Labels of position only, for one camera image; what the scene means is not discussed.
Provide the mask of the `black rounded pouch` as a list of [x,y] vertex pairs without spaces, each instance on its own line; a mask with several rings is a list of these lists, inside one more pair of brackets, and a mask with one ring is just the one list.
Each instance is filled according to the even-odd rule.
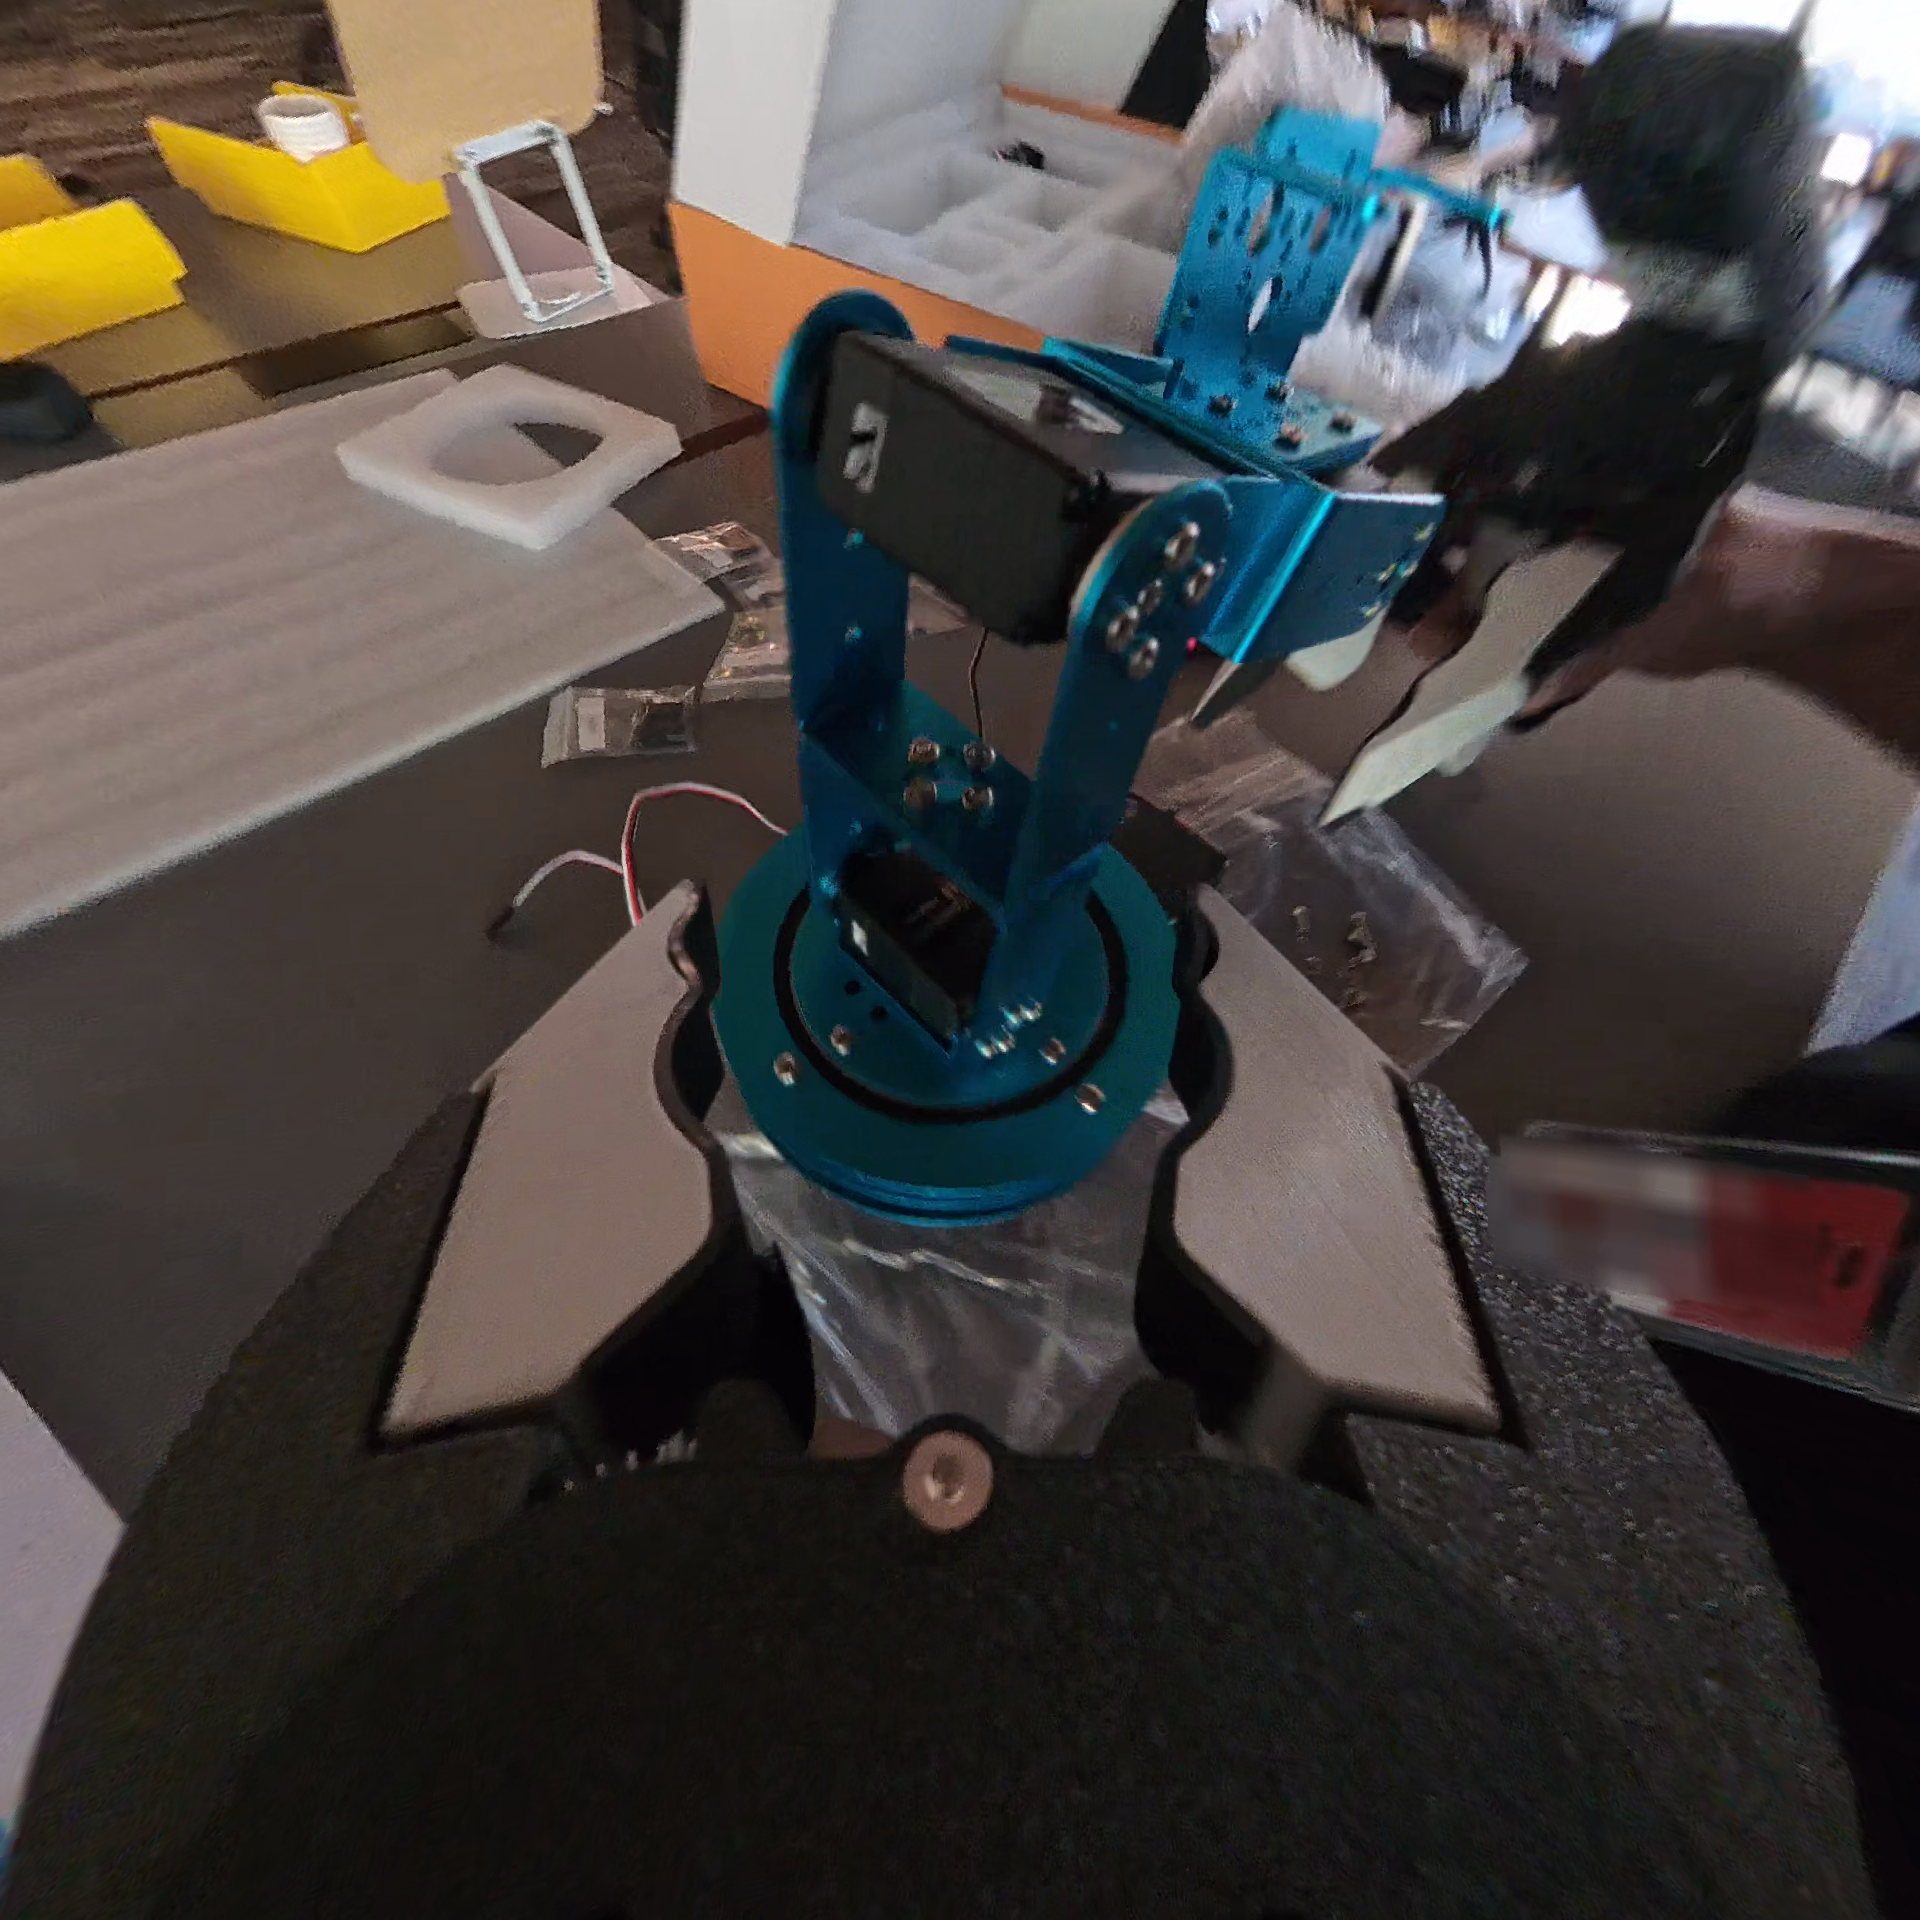
[[60,373],[33,361],[2,364],[2,443],[62,446],[92,428],[87,397]]

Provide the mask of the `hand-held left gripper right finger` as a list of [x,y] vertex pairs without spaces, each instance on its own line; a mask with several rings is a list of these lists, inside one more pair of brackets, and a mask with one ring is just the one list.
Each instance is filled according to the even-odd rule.
[[1143,1356],[1218,1441],[1310,1441],[1345,1415],[1497,1432],[1401,1073],[1218,888],[1182,934],[1186,1124],[1150,1190]]

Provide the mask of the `white foam frame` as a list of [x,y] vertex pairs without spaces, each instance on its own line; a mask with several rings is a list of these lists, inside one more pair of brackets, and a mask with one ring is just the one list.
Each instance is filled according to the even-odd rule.
[[[468,435],[517,435],[525,425],[567,428],[586,435],[592,446],[574,463],[509,481],[445,468],[448,449]],[[493,365],[349,436],[337,446],[337,462],[358,486],[402,508],[543,553],[680,453],[680,435],[669,420],[525,368]]]

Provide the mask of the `blue toy robot arm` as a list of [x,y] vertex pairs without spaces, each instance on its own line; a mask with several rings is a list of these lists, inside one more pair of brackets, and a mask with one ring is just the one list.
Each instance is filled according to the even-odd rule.
[[1288,655],[1408,582],[1440,496],[1340,485],[1383,425],[1304,387],[1392,201],[1385,125],[1274,108],[1208,158],[1150,352],[930,343],[816,303],[773,396],[799,824],[720,929],[753,1121],[872,1213],[972,1224],[1082,1180],[1156,1093],[1175,918],[1112,845],[1190,655]]

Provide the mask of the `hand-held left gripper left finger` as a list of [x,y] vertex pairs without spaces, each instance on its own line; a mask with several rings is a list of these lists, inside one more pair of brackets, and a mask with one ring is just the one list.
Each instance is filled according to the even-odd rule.
[[618,1336],[712,1248],[712,1143],[677,1069],[710,934],[705,888],[674,885],[484,1072],[382,1439],[594,1425]]

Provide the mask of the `loose silver screws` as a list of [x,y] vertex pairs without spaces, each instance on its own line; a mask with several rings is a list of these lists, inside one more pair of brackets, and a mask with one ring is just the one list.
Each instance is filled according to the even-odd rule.
[[1287,909],[1287,955],[1334,1005],[1354,1011],[1377,984],[1377,943],[1359,909],[1294,903]]

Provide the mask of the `large clear plastic bag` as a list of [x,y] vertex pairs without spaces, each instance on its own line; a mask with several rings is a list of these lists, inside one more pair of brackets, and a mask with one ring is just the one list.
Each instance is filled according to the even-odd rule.
[[[1218,892],[1288,963],[1290,905],[1367,915],[1377,984],[1350,1012],[1326,998],[1421,1078],[1527,960],[1389,816],[1322,828],[1327,788],[1245,708],[1166,725],[1137,773],[1144,800],[1226,857]],[[1150,1182],[1184,1120],[1162,1087],[1073,1188],[986,1228],[919,1230],[808,1187],[732,1078],[708,1115],[750,1236],[799,1299],[820,1409],[882,1435],[953,1413],[1025,1454],[1088,1452],[1144,1375],[1136,1267]]]

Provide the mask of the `tan chair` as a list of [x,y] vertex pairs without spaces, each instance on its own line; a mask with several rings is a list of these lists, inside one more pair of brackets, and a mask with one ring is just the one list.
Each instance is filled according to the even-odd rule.
[[373,155],[448,191],[473,335],[533,337],[657,301],[615,263],[574,150],[606,93],[597,5],[330,3],[326,17]]

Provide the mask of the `small clear parts bag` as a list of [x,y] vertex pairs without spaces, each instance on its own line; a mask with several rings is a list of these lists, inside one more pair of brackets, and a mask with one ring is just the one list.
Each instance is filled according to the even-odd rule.
[[789,704],[791,640],[783,601],[732,614],[702,681],[702,704]]
[[572,761],[663,759],[695,752],[698,689],[567,686],[543,713],[542,767]]
[[783,568],[775,548],[735,519],[663,535],[656,545],[735,609],[775,608],[783,601]]

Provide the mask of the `person's right hand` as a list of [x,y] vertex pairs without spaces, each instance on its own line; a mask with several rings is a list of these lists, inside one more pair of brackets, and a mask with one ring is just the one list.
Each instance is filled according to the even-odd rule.
[[1792,637],[1801,557],[1801,536],[1777,520],[1727,509],[1666,599],[1554,668],[1525,717],[1546,717],[1620,672],[1695,679],[1776,654]]

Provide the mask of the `yellow storage box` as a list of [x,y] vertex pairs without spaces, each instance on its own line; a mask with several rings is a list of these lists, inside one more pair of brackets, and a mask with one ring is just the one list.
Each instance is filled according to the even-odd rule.
[[[282,108],[334,134],[334,145],[292,153],[272,141]],[[376,159],[349,96],[278,83],[256,102],[256,120],[257,140],[160,115],[145,131],[170,181],[232,224],[361,255],[448,219],[441,182],[402,181]]]
[[185,263],[130,199],[82,205],[26,153],[2,158],[2,359],[183,303]]

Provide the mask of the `white foam sheet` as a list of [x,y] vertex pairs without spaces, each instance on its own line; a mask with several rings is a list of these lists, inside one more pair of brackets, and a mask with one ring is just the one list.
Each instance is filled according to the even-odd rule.
[[6,940],[720,614],[617,511],[533,553],[349,478],[455,387],[5,481]]

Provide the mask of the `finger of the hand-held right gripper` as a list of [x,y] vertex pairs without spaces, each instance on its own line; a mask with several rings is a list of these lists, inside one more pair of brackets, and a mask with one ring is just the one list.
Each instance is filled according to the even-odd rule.
[[1456,579],[1477,614],[1472,632],[1359,744],[1318,824],[1333,828],[1431,774],[1453,776],[1472,766],[1527,704],[1535,655],[1620,557],[1618,543],[1472,543]]
[[1373,651],[1385,613],[1386,604],[1381,601],[1367,608],[1361,623],[1345,635],[1303,646],[1288,655],[1220,665],[1199,702],[1190,708],[1190,726],[1210,729],[1226,713],[1247,704],[1277,675],[1294,677],[1313,693],[1344,683]]

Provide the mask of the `dark grey desk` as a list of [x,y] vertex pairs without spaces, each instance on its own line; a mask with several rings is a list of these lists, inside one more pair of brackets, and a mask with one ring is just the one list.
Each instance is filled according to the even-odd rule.
[[[543,702],[5,945],[5,1375],[128,1516],[232,1347],[418,1121],[610,945],[647,776],[791,821],[792,729],[538,767]],[[1898,761],[1762,679],[1612,679],[1394,806],[1525,952],[1438,1062],[1486,1135],[1677,1121],[1812,1038],[1913,812]]]

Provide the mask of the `person's black clothing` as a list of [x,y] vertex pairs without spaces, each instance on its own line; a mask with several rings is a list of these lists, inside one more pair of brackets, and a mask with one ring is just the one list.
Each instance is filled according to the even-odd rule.
[[[1700,1131],[1914,1155],[1918,1020],[1742,1091]],[[1713,1431],[1814,1652],[1882,1915],[1918,1915],[1918,1421],[1654,1340]]]

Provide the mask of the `orange white cardboard box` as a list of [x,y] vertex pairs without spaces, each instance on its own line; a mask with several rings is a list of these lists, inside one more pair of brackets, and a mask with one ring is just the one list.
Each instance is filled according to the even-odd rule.
[[708,382],[767,403],[812,305],[877,292],[930,340],[1143,350],[1182,120],[1126,112],[1156,3],[684,7],[666,205]]

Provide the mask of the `grey desk with orange edge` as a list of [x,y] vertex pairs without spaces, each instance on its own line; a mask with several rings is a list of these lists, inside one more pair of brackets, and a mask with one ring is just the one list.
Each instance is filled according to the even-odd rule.
[[466,344],[460,288],[487,279],[493,257],[463,193],[452,216],[367,254],[232,224],[175,185],[145,190],[134,204],[183,260],[183,301],[38,350],[88,397],[97,425],[62,446],[6,441],[5,479],[369,377],[380,352],[408,368],[450,350],[460,373],[521,364],[654,406],[693,436],[726,411],[726,397],[703,382],[679,301],[576,331]]

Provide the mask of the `assembly instruction manual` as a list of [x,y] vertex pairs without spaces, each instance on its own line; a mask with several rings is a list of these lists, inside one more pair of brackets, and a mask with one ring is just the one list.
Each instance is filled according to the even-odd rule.
[[120,1520],[2,1380],[2,1836],[12,1843],[68,1649]]

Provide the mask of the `person's right forearm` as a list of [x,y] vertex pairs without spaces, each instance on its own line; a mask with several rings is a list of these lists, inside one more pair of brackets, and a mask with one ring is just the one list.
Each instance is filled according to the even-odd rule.
[[1918,766],[1918,525],[1836,515],[1783,529],[1764,672]]

